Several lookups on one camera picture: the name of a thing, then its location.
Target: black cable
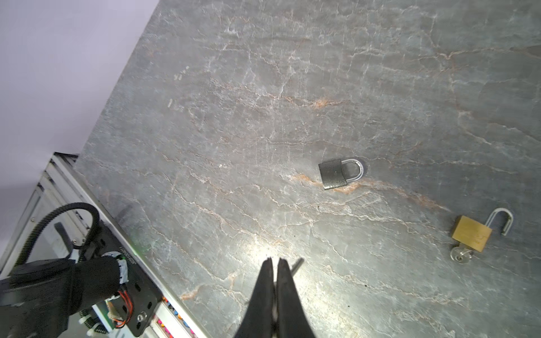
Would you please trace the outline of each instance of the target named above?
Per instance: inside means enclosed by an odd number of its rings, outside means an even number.
[[[84,202],[76,202],[76,203],[70,203],[66,204],[65,206],[61,206],[53,211],[51,211],[47,216],[45,216],[32,230],[32,233],[28,237],[27,241],[24,243],[23,249],[21,250],[21,253],[19,254],[19,257],[17,258],[17,261],[15,262],[15,266],[25,264],[28,260],[28,257],[32,253],[32,249],[34,248],[34,245],[36,244],[36,241],[43,231],[45,227],[58,215],[63,214],[66,211],[70,211],[73,209],[84,209],[92,215],[92,226],[90,227],[90,230],[87,234],[87,240],[82,246],[77,246],[74,248],[85,248],[89,243],[90,239],[93,238],[96,233],[99,230],[99,222],[100,222],[100,213],[94,207],[92,204],[84,203]]]

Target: black padlock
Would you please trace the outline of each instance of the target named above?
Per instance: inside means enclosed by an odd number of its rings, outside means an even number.
[[[355,163],[359,166],[359,173],[355,177],[345,178],[342,172],[342,165],[346,163]],[[364,167],[359,160],[349,158],[347,160],[334,160],[325,162],[319,165],[319,173],[321,174],[321,180],[323,181],[323,188],[334,189],[343,187],[348,183],[355,182],[360,179],[364,173]]]

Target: brass padlock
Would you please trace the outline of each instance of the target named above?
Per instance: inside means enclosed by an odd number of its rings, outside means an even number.
[[[468,263],[473,256],[473,250],[482,252],[486,241],[489,239],[492,229],[490,228],[494,217],[499,212],[505,212],[508,215],[502,235],[507,236],[513,225],[513,214],[505,208],[495,209],[486,220],[481,224],[469,217],[460,216],[457,226],[453,232],[453,238],[460,242],[460,245],[451,250],[451,258],[459,263]]]

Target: padlock body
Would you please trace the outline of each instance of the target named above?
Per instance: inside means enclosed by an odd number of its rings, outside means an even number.
[[[483,251],[492,229],[466,216],[458,218],[453,238],[474,250]]]
[[[342,160],[320,164],[319,173],[321,174],[321,181],[325,190],[343,187],[347,184],[344,173],[342,172]]]

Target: padlock shackle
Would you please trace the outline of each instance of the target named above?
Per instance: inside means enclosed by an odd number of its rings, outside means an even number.
[[[347,178],[346,183],[351,183],[351,182],[355,182],[359,180],[362,177],[362,175],[365,173],[365,168],[362,166],[361,161],[356,160],[354,158],[348,158],[347,160],[342,161],[342,165],[346,163],[355,163],[357,166],[359,166],[359,173],[357,174],[357,176],[352,177],[352,178]]]
[[[502,230],[502,235],[507,236],[507,234],[511,230],[511,226],[513,225],[513,213],[511,213],[509,210],[505,208],[494,209],[494,211],[490,214],[489,218],[486,220],[485,225],[490,228],[492,221],[494,221],[494,217],[496,217],[496,215],[498,213],[501,213],[502,211],[504,213],[507,213],[507,216],[508,216],[507,223],[505,223],[504,228]]]

